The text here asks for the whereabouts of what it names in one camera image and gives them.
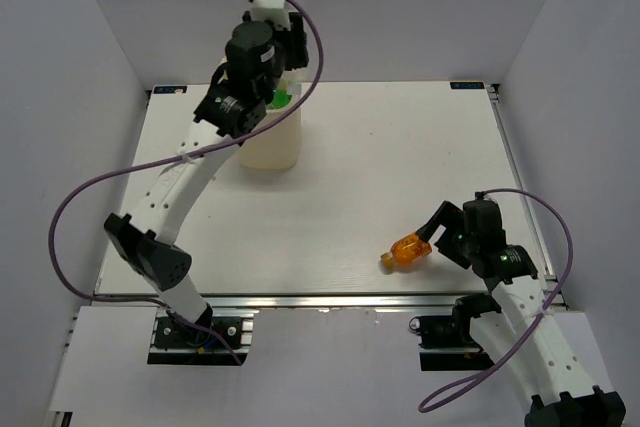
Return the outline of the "orange juice bottle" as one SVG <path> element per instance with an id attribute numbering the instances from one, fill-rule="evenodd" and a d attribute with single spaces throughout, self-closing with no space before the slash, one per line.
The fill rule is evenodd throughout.
<path id="1" fill-rule="evenodd" d="M 396 241 L 383 253 L 380 256 L 380 264 L 387 273 L 409 272 L 431 253 L 431 244 L 423 241 L 416 233 L 411 233 Z"/>

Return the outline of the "green plastic soda bottle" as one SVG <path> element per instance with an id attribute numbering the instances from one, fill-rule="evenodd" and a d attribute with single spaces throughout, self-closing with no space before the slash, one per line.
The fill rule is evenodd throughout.
<path id="1" fill-rule="evenodd" d="M 269 110 L 280 110 L 287 107 L 292 99 L 292 95 L 287 90 L 277 89 L 274 91 L 274 96 L 270 104 Z"/>

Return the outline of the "clear labelled water bottle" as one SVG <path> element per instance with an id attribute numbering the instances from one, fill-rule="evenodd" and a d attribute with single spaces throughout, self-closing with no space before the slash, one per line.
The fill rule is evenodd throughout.
<path id="1" fill-rule="evenodd" d="M 285 2 L 285 7 L 290 25 L 290 41 L 287 47 L 287 66 L 289 70 L 286 71 L 285 75 L 287 93 L 292 96 L 300 96 L 309 61 L 307 33 L 305 31 L 304 18 L 299 10 L 289 1 Z"/>

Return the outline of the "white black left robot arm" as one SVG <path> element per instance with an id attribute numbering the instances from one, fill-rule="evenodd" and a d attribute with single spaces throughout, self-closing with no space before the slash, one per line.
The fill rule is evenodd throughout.
<path id="1" fill-rule="evenodd" d="M 119 256 L 169 307 L 178 320 L 177 334 L 188 345 L 209 339 L 212 309 L 189 276 L 191 256 L 175 244 L 180 228 L 242 136 L 265 118 L 284 73 L 308 62 L 300 13 L 246 12 L 193 112 L 180 159 L 160 173 L 131 211 L 110 214 L 104 223 Z"/>

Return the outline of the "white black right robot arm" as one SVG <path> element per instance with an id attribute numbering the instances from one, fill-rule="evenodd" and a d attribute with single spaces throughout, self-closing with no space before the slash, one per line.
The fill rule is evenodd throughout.
<path id="1" fill-rule="evenodd" d="M 450 329 L 461 344 L 477 344 L 493 366 L 465 382 L 470 388 L 504 367 L 527 426 L 620 426 L 626 407 L 581 365 L 550 310 L 527 250 L 507 240 L 499 206 L 476 198 L 461 207 L 445 201 L 418 229 L 437 251 L 471 269 L 486 290 L 459 298 Z"/>

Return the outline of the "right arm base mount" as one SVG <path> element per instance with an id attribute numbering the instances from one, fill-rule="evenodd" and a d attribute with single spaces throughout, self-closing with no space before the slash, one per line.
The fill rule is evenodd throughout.
<path id="1" fill-rule="evenodd" d="M 472 320 L 481 320 L 502 309 L 488 293 L 456 300 L 447 315 L 415 316 L 408 330 L 420 338 L 419 360 L 423 372 L 485 371 L 494 363 L 483 347 L 472 339 Z"/>

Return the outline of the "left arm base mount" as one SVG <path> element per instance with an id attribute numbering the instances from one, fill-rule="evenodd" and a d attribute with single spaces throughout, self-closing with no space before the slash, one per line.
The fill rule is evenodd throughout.
<path id="1" fill-rule="evenodd" d="M 190 340 L 189 329 L 174 321 L 169 314 L 156 315 L 147 354 L 149 365 L 165 366 L 231 366 L 239 367 L 246 360 L 252 343 L 253 320 L 256 311 L 218 309 L 212 317 L 211 329 L 233 350 L 214 335 L 199 332 Z"/>

